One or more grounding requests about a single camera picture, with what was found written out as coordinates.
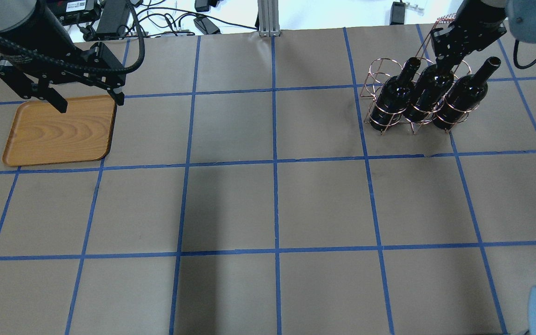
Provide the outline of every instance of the wine bottle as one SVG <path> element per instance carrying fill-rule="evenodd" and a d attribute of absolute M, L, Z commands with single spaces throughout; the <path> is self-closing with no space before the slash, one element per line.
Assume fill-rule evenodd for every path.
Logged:
<path fill-rule="evenodd" d="M 408 108 L 402 113 L 411 122 L 421 122 L 436 107 L 454 83 L 452 63 L 430 65 L 419 76 Z"/>
<path fill-rule="evenodd" d="M 413 88 L 413 77 L 421 66 L 421 60 L 411 57 L 398 76 L 387 80 L 376 99 L 369 123 L 378 131 L 386 131 L 398 123 L 402 111 L 407 108 Z"/>
<path fill-rule="evenodd" d="M 497 57 L 489 57 L 475 73 L 460 78 L 448 93 L 444 106 L 436 113 L 434 125 L 450 130 L 464 112 L 475 108 L 487 95 L 487 79 L 500 67 Z"/>

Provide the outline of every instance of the metal bracket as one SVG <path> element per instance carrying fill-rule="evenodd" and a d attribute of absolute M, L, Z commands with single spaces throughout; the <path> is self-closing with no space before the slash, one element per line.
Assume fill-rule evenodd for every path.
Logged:
<path fill-rule="evenodd" d="M 258 19 L 260 37 L 280 36 L 278 24 L 278 0 L 258 0 Z"/>

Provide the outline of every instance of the brown wooden board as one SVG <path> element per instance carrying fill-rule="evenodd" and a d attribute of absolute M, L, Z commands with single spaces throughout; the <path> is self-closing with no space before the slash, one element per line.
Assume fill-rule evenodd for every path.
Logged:
<path fill-rule="evenodd" d="M 69 98 L 59 113 L 42 101 L 18 107 L 2 160 L 7 166 L 97 161 L 111 148 L 115 102 L 108 95 Z"/>

